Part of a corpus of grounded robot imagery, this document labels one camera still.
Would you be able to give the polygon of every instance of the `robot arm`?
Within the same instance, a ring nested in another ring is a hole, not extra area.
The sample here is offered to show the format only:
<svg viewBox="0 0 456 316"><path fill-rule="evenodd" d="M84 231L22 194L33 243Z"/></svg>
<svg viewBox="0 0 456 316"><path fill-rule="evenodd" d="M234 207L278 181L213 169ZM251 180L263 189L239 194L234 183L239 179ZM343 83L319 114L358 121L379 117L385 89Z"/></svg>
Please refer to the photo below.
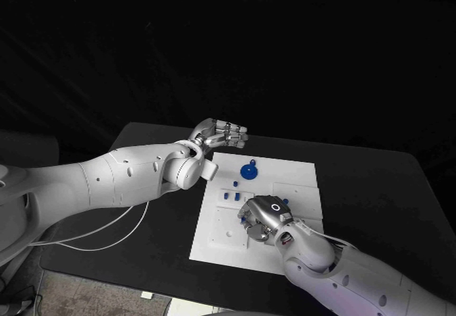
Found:
<svg viewBox="0 0 456 316"><path fill-rule="evenodd" d="M85 161L46 168L0 165L0 266L58 221L89 209L130 207L212 180L212 147L242 147L247 129L206 119L189 140L125 147Z"/></svg>
<svg viewBox="0 0 456 316"><path fill-rule="evenodd" d="M304 221L293 218L278 197L255 196L238 217L254 240L274 239L289 281L339 316L456 316L454 305L381 260L352 246L330 244Z"/></svg>

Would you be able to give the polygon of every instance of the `black table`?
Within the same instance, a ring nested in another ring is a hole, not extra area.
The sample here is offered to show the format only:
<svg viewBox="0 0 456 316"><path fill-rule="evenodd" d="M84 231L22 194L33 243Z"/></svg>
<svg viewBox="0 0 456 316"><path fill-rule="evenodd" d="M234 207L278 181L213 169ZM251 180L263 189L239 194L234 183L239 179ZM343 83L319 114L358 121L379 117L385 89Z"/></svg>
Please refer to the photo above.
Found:
<svg viewBox="0 0 456 316"><path fill-rule="evenodd" d="M186 139L189 128L131 123L111 149ZM251 136L219 152L316 164L325 232L358 246L428 291L456 302L456 237L414 157L395 151ZM42 268L218 307L280 315L333 315L286 277L189 260L206 182L150 202L134 234L114 247L81 252L49 246ZM133 229L138 205L105 230L72 242L97 248ZM55 240L108 223L124 209L66 220Z"/></svg>

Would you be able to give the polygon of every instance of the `blue object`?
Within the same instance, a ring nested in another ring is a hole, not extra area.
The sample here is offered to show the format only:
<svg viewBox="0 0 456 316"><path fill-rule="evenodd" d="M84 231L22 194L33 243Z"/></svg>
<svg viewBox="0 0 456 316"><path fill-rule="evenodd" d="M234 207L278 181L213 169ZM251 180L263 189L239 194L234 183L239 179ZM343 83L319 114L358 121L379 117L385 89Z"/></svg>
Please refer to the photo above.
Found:
<svg viewBox="0 0 456 316"><path fill-rule="evenodd" d="M244 165L242 168L241 168L241 176L247 180L251 180L251 179L257 178L258 169L257 169L257 167L254 165L255 165L255 162L254 162L254 159L252 159L250 161L250 164Z"/></svg>

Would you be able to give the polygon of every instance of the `robotic hand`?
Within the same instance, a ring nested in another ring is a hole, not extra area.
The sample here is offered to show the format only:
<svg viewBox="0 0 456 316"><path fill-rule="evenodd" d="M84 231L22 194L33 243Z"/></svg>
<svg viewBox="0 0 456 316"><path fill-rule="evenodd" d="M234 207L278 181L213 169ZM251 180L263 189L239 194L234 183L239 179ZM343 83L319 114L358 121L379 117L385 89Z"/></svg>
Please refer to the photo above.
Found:
<svg viewBox="0 0 456 316"><path fill-rule="evenodd" d="M45 229L89 209L131 207L212 180L218 166L205 153L242 148L247 128L203 120L187 140L114 149L82 163L23 169L0 165L0 266Z"/></svg>
<svg viewBox="0 0 456 316"><path fill-rule="evenodd" d="M294 219L277 196L251 198L238 218L252 240L274 239L289 281L339 316L456 316L456 306L381 260Z"/></svg>

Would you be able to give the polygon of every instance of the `blue piece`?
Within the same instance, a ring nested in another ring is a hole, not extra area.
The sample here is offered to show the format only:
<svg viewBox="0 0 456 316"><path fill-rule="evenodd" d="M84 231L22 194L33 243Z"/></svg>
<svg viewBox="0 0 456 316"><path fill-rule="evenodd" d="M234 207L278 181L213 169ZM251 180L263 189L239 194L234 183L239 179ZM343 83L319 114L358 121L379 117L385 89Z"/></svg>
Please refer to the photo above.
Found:
<svg viewBox="0 0 456 316"><path fill-rule="evenodd" d="M254 159L252 159L250 161L250 164L244 165L242 168L241 168L241 176L247 180L251 180L251 179L257 178L258 169L257 169L257 167L254 165L255 165L255 162L254 162Z"/></svg>

